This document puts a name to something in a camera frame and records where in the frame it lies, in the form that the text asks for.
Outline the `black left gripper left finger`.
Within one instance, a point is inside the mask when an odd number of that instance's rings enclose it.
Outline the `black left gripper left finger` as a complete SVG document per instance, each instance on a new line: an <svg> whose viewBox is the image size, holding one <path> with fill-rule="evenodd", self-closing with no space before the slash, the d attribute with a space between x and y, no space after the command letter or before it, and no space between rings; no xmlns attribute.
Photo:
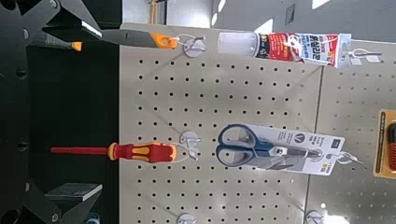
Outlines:
<svg viewBox="0 0 396 224"><path fill-rule="evenodd" d="M82 0L1 0L1 73L24 70L26 47L41 31L65 41L101 39Z"/></svg>

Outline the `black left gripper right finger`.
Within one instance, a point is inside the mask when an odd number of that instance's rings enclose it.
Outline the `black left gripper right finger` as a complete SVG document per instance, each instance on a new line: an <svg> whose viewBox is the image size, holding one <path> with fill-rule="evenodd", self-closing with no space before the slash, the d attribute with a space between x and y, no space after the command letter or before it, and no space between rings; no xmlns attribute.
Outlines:
<svg viewBox="0 0 396 224"><path fill-rule="evenodd" d="M65 183L43 193L33 182L22 190L19 207L1 212L1 224L83 224L101 196L102 184Z"/></svg>

